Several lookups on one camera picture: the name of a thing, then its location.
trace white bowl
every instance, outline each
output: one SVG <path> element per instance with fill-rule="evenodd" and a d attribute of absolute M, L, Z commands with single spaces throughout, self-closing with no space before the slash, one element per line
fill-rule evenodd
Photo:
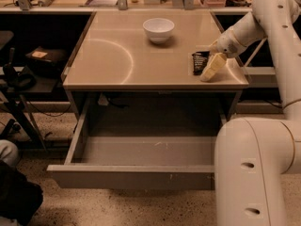
<path fill-rule="evenodd" d="M 154 18 L 143 23 L 143 28 L 148 38 L 153 43 L 164 43 L 172 34 L 175 24 L 169 19 Z"/>

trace cable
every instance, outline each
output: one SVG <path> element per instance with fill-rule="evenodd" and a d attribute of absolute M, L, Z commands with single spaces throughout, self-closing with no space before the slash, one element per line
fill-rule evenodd
<path fill-rule="evenodd" d="M 125 108 L 125 107 L 129 107 L 129 105 L 124 105 L 124 104 L 116 104 L 114 102 L 112 102 L 111 98 L 107 98 L 107 101 L 109 102 L 109 104 L 111 104 L 112 106 L 118 107 L 118 108 Z"/>
<path fill-rule="evenodd" d="M 282 106 L 281 105 L 275 105 L 273 102 L 270 102 L 270 101 L 267 101 L 267 100 L 264 100 L 266 103 L 276 107 L 276 108 L 279 108 L 279 109 L 282 109 Z"/>
<path fill-rule="evenodd" d="M 62 116 L 62 115 L 64 115 L 64 114 L 66 114 L 67 111 L 69 111 L 69 109 L 71 108 L 71 105 L 69 105 L 68 108 L 67 108 L 65 111 L 63 111 L 62 113 L 60 113 L 60 114 L 54 116 L 54 115 L 47 114 L 47 113 L 45 113 L 45 112 L 40 111 L 40 110 L 37 109 L 31 102 L 28 102 L 28 103 L 30 103 L 30 105 L 33 106 L 39 113 L 44 114 L 45 116 L 48 116 L 48 117 L 60 117 L 60 116 Z"/>
<path fill-rule="evenodd" d="M 5 109 L 3 109 L 3 108 L 0 108 L 0 110 L 6 112 L 6 113 L 8 113 L 8 114 L 11 114 L 8 110 L 5 110 Z"/>
<path fill-rule="evenodd" d="M 0 124 L 2 124 L 4 127 L 6 127 L 6 125 L 3 122 L 1 122 L 1 121 L 0 121 Z"/>
<path fill-rule="evenodd" d="M 7 6 L 10 6 L 10 5 L 14 5 L 14 6 L 16 6 L 16 3 L 13 1 L 12 3 L 10 3 L 10 4 L 4 4 L 3 5 L 3 7 L 7 7 Z"/>

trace table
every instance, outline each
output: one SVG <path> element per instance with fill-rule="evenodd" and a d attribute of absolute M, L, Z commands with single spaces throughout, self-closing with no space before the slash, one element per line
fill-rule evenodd
<path fill-rule="evenodd" d="M 175 23 L 152 44 L 142 24 Z M 99 9 L 63 86 L 78 124 L 64 165 L 48 170 L 61 187 L 209 189 L 214 141 L 248 86 L 235 59 L 210 83 L 193 75 L 192 54 L 218 38 L 207 9 Z"/>

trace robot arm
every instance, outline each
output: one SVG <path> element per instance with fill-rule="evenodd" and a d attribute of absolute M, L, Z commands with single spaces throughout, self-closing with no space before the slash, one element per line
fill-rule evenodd
<path fill-rule="evenodd" d="M 223 53 L 227 57 L 237 57 L 249 45 L 265 36 L 264 30 L 258 24 L 251 12 L 248 12 L 235 25 L 228 28 L 210 48 L 211 53 Z"/>
<path fill-rule="evenodd" d="M 220 130 L 214 155 L 218 226 L 288 225 L 280 175 L 301 172 L 301 41 L 293 29 L 298 15 L 294 0 L 254 0 L 252 13 L 214 43 L 212 52 L 235 57 L 268 38 L 285 116 L 235 119 Z"/>

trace floor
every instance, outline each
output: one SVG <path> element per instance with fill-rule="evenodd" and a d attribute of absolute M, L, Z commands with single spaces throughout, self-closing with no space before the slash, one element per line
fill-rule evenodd
<path fill-rule="evenodd" d="M 72 113 L 35 113 L 34 116 L 44 137 L 71 139 L 75 126 Z M 0 122 L 6 123 L 9 117 L 0 113 Z M 22 132 L 14 136 L 28 139 Z M 22 152 L 18 169 L 30 181 L 40 184 L 44 192 L 44 202 L 28 226 L 216 225 L 214 191 L 62 189 L 46 169 L 50 164 L 62 164 L 65 155 L 66 150 Z M 299 226 L 301 176 L 283 175 L 281 181 L 289 226 Z"/>

